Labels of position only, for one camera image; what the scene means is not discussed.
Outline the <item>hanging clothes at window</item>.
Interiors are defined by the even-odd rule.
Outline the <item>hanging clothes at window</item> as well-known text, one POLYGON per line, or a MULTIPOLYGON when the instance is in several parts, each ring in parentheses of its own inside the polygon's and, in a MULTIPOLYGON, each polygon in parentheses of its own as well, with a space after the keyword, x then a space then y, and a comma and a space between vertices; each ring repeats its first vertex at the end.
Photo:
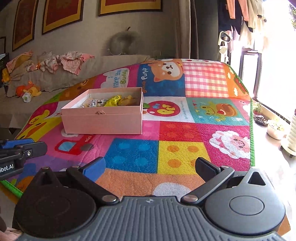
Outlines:
POLYGON ((267 19, 264 1, 218 1, 218 30, 224 31, 242 48, 259 53, 267 48, 267 19))

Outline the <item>pink cardboard box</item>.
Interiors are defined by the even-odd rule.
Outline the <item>pink cardboard box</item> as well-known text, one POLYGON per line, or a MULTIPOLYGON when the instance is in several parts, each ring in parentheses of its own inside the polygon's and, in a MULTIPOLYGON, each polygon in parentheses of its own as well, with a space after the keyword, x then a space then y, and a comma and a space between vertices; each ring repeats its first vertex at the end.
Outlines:
POLYGON ((64 130, 69 134, 139 135, 142 133, 143 92, 141 87, 89 89, 61 108, 64 130), (131 96, 132 106, 83 108, 88 100, 131 96))

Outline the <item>framed wall picture left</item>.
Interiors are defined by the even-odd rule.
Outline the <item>framed wall picture left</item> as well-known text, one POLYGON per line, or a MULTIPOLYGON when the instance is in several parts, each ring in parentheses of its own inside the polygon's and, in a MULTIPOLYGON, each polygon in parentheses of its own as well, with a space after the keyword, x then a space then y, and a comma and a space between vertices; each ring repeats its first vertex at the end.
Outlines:
POLYGON ((20 0, 16 9, 12 51, 34 40, 38 0, 20 0))

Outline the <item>grey neck pillow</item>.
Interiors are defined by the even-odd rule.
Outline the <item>grey neck pillow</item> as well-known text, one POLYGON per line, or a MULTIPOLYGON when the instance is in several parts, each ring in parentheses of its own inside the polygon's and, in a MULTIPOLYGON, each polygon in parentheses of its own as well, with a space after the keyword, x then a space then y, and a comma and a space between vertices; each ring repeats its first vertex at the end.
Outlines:
POLYGON ((138 53, 141 45, 142 39, 140 34, 128 27, 110 38, 107 51, 111 55, 135 55, 138 53))

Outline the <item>framed wall picture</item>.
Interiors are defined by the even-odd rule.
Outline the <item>framed wall picture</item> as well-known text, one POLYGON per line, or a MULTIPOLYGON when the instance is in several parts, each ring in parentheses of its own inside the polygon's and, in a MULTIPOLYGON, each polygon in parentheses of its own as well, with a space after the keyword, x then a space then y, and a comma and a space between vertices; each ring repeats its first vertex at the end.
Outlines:
POLYGON ((45 2, 42 35, 83 19, 83 0, 47 0, 45 2))
POLYGON ((20 0, 16 9, 12 51, 34 40, 38 0, 20 0))
POLYGON ((137 11, 162 11, 162 0, 102 0, 99 1, 99 16, 137 11))

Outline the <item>yellow snack bar packet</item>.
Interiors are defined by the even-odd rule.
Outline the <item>yellow snack bar packet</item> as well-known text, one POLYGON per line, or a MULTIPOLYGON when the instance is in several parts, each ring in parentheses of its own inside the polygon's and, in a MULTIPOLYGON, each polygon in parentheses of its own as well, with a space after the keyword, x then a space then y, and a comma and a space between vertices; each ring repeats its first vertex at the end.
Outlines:
POLYGON ((118 106, 119 101, 122 99, 121 95, 115 95, 111 98, 109 98, 106 103, 105 103, 105 107, 115 107, 118 106))

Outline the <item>orange lion plush toy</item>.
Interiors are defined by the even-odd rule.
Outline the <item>orange lion plush toy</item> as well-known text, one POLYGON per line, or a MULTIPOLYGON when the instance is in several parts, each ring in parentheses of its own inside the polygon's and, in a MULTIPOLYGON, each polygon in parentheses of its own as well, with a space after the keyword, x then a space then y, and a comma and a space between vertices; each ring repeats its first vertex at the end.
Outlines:
POLYGON ((16 97, 21 97, 24 103, 29 103, 33 97, 41 95, 40 87, 36 86, 32 81, 28 81, 27 85, 20 85, 16 88, 16 97))

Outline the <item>framed wall picture middle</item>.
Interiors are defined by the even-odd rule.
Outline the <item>framed wall picture middle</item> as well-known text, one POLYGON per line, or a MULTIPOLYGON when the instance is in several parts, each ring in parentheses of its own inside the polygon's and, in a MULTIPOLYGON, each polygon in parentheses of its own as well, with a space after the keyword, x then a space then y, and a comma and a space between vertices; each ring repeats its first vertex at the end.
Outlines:
POLYGON ((42 35, 83 19, 83 0, 47 0, 45 2, 42 35))

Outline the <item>framed wall picture right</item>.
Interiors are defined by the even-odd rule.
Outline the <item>framed wall picture right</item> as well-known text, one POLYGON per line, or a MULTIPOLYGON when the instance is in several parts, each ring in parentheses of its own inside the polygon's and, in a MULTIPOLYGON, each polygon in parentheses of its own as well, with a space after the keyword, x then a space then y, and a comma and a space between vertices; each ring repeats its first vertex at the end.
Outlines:
POLYGON ((99 16, 137 11, 162 11, 162 0, 102 0, 99 1, 99 16))

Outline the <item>grey sofa cushion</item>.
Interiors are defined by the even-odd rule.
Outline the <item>grey sofa cushion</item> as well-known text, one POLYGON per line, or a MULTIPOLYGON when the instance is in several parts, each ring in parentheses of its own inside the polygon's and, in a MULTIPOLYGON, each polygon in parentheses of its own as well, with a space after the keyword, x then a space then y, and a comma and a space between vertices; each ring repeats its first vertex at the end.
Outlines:
POLYGON ((104 72, 132 64, 153 60, 149 55, 113 55, 86 60, 68 60, 65 64, 54 63, 52 67, 41 66, 40 69, 29 71, 32 61, 20 66, 11 73, 11 82, 6 88, 6 96, 16 95, 16 89, 32 82, 42 91, 52 92, 67 88, 80 81, 94 77, 104 72))

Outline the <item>pile of pink clothes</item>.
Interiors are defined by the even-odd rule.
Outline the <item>pile of pink clothes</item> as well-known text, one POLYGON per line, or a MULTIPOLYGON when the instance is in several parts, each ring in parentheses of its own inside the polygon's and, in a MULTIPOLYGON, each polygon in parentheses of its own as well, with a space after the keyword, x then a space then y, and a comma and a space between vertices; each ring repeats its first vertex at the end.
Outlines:
POLYGON ((8 84, 10 81, 19 81, 25 73, 35 72, 37 70, 42 72, 48 71, 54 74, 59 67, 78 76, 81 72, 82 64, 89 59, 95 58, 93 55, 77 51, 70 51, 62 55, 54 55, 49 52, 40 56, 38 62, 34 63, 32 56, 33 51, 27 51, 7 63, 4 61, 1 62, 2 83, 8 84))

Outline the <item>green white candy packet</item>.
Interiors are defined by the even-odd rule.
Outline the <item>green white candy packet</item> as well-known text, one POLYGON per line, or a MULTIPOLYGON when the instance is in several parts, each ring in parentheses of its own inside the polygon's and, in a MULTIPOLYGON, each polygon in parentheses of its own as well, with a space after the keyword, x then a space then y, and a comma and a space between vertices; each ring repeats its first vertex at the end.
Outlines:
POLYGON ((108 99, 93 99, 89 98, 86 101, 83 102, 81 105, 82 108, 96 108, 96 107, 102 107, 105 106, 108 99))

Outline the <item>white plant pot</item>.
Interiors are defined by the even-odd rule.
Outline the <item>white plant pot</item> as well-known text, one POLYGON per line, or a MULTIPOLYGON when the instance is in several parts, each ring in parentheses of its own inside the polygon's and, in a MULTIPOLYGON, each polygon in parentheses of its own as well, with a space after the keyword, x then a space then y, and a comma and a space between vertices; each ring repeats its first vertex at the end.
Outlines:
POLYGON ((270 119, 267 121, 267 134, 275 140, 282 140, 285 135, 285 122, 282 119, 270 119))

